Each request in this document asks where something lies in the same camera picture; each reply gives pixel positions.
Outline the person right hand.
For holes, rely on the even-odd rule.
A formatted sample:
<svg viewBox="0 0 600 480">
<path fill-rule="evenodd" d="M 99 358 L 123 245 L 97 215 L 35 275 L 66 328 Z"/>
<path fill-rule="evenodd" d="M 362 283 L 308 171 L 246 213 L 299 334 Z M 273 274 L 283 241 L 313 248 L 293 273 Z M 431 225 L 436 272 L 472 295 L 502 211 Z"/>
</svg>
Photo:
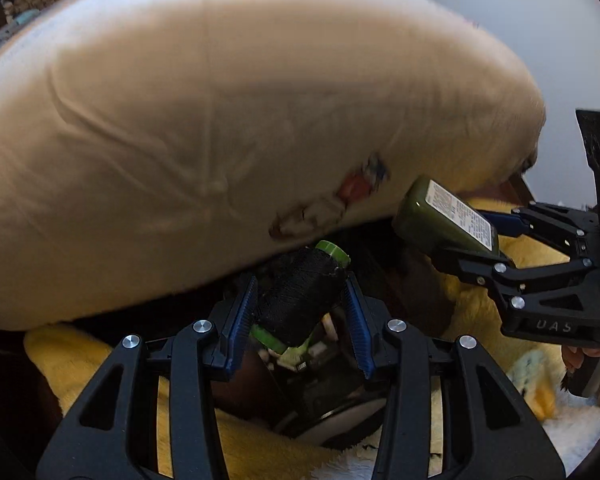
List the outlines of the person right hand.
<svg viewBox="0 0 600 480">
<path fill-rule="evenodd" d="M 581 367 L 584 358 L 600 358 L 600 348 L 580 348 L 573 346 L 562 346 L 562 360 L 565 363 L 566 370 L 569 373 L 574 372 Z"/>
</svg>

